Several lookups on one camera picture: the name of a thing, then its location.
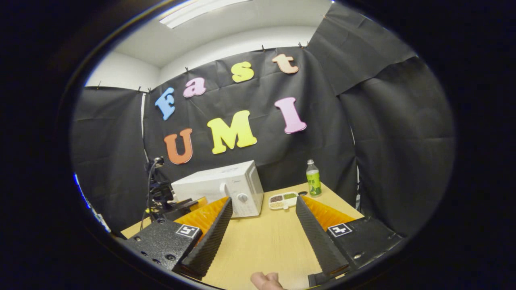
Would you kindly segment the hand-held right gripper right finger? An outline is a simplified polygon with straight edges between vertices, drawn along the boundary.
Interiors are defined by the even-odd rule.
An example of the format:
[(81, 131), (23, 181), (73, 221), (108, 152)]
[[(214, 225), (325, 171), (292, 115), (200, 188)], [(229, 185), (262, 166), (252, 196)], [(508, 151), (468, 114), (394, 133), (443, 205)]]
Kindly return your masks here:
[(311, 285), (356, 272), (404, 240), (377, 219), (354, 219), (307, 196), (298, 196), (295, 213), (321, 268), (308, 275)]

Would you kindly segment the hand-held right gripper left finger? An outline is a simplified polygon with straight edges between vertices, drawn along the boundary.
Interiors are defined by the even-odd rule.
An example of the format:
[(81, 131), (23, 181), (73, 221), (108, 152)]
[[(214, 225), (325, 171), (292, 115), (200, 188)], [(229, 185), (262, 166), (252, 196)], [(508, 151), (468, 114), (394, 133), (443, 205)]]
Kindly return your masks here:
[(174, 221), (160, 218), (122, 244), (161, 268), (200, 280), (217, 255), (232, 215), (232, 199), (223, 197)]

